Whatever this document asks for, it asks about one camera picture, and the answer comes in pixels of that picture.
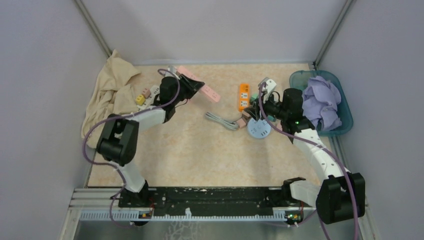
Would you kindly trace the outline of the beige cloth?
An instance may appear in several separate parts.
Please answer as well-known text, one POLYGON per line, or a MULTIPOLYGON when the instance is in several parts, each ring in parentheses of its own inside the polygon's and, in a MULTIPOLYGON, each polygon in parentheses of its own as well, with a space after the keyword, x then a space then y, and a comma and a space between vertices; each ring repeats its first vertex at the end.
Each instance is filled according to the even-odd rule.
POLYGON ((99 72, 92 97, 85 110, 81 137, 111 114, 128 115, 139 111, 133 81, 141 71, 124 60, 115 49, 99 72))

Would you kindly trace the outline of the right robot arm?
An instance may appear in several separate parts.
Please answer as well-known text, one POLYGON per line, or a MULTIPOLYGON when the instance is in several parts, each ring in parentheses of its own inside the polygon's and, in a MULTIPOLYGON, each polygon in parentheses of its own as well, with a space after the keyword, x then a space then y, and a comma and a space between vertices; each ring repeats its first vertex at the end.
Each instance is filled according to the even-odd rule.
POLYGON ((253 107, 256 120, 274 117, 281 127, 276 131, 287 136, 306 157, 320 180, 313 184, 303 177, 287 179, 281 199, 287 206, 303 202, 314 207, 325 224, 333 224, 365 215, 366 182, 360 173, 351 173, 319 139, 318 131, 303 113, 302 91, 287 88, 282 101, 274 100, 272 90, 259 87, 253 107))

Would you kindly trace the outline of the lavender cloth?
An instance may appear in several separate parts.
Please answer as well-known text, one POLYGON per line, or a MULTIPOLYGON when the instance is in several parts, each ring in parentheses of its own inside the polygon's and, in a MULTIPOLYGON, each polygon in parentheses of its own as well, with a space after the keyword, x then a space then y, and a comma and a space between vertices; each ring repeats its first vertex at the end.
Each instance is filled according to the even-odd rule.
POLYGON ((342 97, 338 88, 322 76, 308 79, 302 91, 303 115, 321 131, 332 131, 342 125, 338 104, 342 97))

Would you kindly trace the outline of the pink power strip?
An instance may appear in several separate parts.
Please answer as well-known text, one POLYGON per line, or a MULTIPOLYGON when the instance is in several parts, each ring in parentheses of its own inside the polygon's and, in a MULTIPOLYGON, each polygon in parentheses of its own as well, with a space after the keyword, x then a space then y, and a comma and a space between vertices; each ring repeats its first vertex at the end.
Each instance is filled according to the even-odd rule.
MULTIPOLYGON (((191 71, 189 71, 186 67, 182 65, 180 65, 176 69, 176 71, 178 74, 185 75, 186 77, 189 77, 192 80, 195 80, 198 82, 201 81, 196 75, 194 75, 191 71)), ((204 86, 200 88, 200 92, 212 102, 218 103, 221 99, 221 96, 207 84, 205 84, 204 86)))

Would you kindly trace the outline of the yellow USB charger plug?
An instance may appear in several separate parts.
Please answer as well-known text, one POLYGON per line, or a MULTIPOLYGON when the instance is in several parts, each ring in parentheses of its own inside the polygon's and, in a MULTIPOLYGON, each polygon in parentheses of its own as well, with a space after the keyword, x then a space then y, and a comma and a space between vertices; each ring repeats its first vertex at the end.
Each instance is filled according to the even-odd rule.
POLYGON ((138 106, 142 106, 142 105, 145 103, 145 101, 146 101, 146 98, 145 98, 145 96, 144 96, 144 95, 142 95, 142 94, 138 95, 138 96, 136 97, 136 99, 135 99, 135 103, 136 103, 138 106))

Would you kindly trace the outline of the teal USB charger plug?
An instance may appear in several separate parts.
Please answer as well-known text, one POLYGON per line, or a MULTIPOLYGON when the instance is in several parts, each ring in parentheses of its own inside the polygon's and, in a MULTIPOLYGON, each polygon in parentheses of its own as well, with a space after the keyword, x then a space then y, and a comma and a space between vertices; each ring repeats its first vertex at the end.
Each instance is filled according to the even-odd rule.
POLYGON ((269 121, 271 121, 271 122, 275 122, 275 121, 276 121, 276 118, 275 118, 274 116, 272 116, 272 115, 268 115, 268 116, 267 116, 267 119, 268 119, 269 121))

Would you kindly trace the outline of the green USB charger plug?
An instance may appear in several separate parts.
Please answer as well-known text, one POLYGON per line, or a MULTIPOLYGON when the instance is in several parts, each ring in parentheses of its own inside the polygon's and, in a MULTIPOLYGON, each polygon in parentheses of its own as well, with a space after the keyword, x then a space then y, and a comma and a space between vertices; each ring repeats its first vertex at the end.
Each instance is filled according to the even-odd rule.
POLYGON ((250 99, 249 99, 249 101, 250 102, 254 102, 254 101, 256 101, 257 99, 258 99, 258 94, 257 93, 253 93, 251 96, 250 96, 250 99))

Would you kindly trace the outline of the round light blue power socket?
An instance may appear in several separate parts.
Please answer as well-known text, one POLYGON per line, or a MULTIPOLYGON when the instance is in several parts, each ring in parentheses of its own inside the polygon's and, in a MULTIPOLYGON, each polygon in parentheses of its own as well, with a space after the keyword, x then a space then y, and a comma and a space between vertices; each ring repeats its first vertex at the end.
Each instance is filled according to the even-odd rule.
POLYGON ((255 120, 251 118, 246 125, 248 134, 255 139, 264 139, 270 133, 272 127, 264 119, 255 120))

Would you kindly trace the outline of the orange power strip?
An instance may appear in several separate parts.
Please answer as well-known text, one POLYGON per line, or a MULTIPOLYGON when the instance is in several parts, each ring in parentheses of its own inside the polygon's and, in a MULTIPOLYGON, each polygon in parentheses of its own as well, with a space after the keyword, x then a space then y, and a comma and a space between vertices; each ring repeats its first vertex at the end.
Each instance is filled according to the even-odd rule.
POLYGON ((248 83, 241 83, 238 93, 238 111, 242 112, 250 105, 250 85, 248 83))

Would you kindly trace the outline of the white power strip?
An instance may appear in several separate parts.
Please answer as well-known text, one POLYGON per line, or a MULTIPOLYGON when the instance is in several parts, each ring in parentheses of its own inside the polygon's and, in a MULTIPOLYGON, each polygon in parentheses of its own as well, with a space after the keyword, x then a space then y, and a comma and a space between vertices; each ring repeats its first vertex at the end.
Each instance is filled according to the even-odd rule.
POLYGON ((160 87, 158 85, 153 85, 150 88, 151 95, 149 98, 145 99, 145 103, 142 106, 137 105, 140 110, 148 108, 154 101, 154 98, 160 93, 160 87))

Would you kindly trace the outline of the teal plastic basket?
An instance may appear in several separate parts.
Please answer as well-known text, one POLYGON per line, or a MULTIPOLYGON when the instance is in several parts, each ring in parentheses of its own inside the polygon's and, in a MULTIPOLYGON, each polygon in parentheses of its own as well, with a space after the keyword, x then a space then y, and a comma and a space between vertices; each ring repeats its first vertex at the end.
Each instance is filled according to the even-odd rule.
POLYGON ((325 80, 330 81, 338 88, 341 95, 341 103, 337 105, 337 115, 342 121, 342 125, 340 127, 330 131, 321 131, 319 127, 316 127, 318 134, 325 137, 344 135, 352 129, 354 121, 342 85, 339 79, 333 73, 325 70, 299 70, 291 74, 289 77, 289 85, 291 88, 301 90, 303 93, 303 90, 308 86, 309 78, 317 76, 323 77, 325 80))

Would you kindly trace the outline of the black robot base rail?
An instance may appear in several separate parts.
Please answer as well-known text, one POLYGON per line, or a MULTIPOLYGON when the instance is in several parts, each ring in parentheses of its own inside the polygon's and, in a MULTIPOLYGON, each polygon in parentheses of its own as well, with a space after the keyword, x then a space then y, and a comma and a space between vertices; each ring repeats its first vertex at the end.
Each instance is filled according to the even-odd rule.
POLYGON ((300 220, 308 205, 281 187, 151 187, 123 190, 120 208, 146 208, 154 217, 271 217, 300 220))

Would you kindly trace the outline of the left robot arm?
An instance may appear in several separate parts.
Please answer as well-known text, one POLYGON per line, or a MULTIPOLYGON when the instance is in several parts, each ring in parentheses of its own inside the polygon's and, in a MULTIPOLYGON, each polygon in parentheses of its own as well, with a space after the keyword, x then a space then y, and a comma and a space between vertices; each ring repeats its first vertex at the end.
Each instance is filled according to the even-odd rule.
POLYGON ((111 114, 104 124, 96 151, 108 164, 117 169, 123 178, 123 192, 138 207, 149 203, 148 183, 132 162, 137 151, 141 131, 168 122, 176 112, 177 104, 190 100, 205 83, 181 74, 165 76, 153 103, 131 117, 111 114))

